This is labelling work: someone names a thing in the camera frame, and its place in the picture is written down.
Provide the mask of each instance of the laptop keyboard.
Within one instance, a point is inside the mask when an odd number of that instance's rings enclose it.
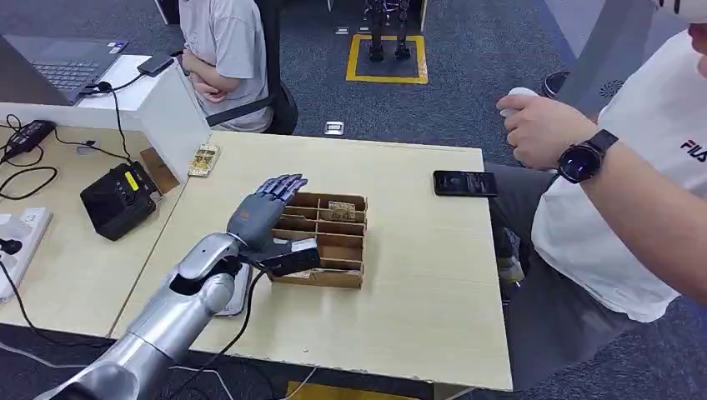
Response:
[[[44,77],[62,92],[83,89],[95,76],[99,64],[95,62],[33,62]]]

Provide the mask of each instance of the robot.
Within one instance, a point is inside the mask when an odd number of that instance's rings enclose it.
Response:
[[[265,267],[259,260],[289,252],[288,244],[273,243],[270,228],[305,184],[302,175],[283,175],[248,195],[228,221],[226,232],[202,238],[174,267],[123,337],[98,360],[35,400],[153,398],[169,367],[183,358],[213,316],[228,304],[241,263],[278,277],[298,272],[291,267]]]
[[[398,12],[398,46],[395,48],[395,57],[398,60],[410,58],[410,49],[405,43],[407,38],[408,9],[410,0],[366,0],[364,15],[367,15],[371,22],[371,35],[373,36],[371,47],[369,48],[370,60],[380,63],[384,58],[383,49],[383,25],[390,19],[390,14]]]

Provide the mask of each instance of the hand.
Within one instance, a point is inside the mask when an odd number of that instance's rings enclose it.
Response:
[[[226,232],[236,235],[251,251],[263,251],[273,244],[270,229],[280,219],[285,204],[306,184],[301,174],[268,179],[240,203],[228,220]]]
[[[192,81],[194,90],[201,93],[211,103],[220,103],[226,98],[226,92],[209,85],[195,72],[189,74],[189,80]]]
[[[504,126],[515,159],[528,168],[556,168],[559,156],[571,144],[599,131],[581,112],[545,97],[510,95],[500,99],[496,108],[520,110],[506,118]]]

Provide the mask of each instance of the light wooden tabletop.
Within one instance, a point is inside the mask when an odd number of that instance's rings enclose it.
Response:
[[[113,331],[125,332],[167,272],[204,235],[223,232],[266,178],[302,173],[303,192],[368,199],[363,287],[256,287],[230,353],[439,383],[509,390],[511,376],[487,200],[437,197],[432,172],[483,170],[457,147],[215,132],[222,154],[192,178]],[[194,349],[217,352],[243,317],[212,321]]]
[[[9,129],[0,129],[3,143]],[[60,127],[59,137],[78,142],[98,141],[108,151],[122,154],[118,131]],[[128,151],[139,159],[140,151],[149,148],[139,133],[126,132]],[[24,208],[46,207],[53,217],[34,253],[19,292],[28,316],[39,328],[71,333],[107,336],[137,281],[154,243],[174,208],[182,187],[176,187],[159,203],[158,210],[146,222],[117,242],[99,236],[93,230],[79,193],[121,160],[100,152],[79,155],[75,146],[56,141],[53,135],[42,142],[44,159],[40,166],[59,169],[57,178],[37,194],[20,201],[0,200],[0,213],[21,213]],[[30,163],[37,154],[22,155],[15,163]],[[0,180],[20,168],[3,164]],[[48,172],[22,175],[3,192],[26,193],[42,183]],[[18,302],[13,297],[0,304],[0,323],[24,325]]]

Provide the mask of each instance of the watch strap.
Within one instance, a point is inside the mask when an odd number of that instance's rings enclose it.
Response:
[[[599,150],[599,152],[604,155],[609,148],[618,141],[619,138],[614,136],[613,133],[602,129],[597,134],[595,134],[586,143],[590,144],[593,148]]]

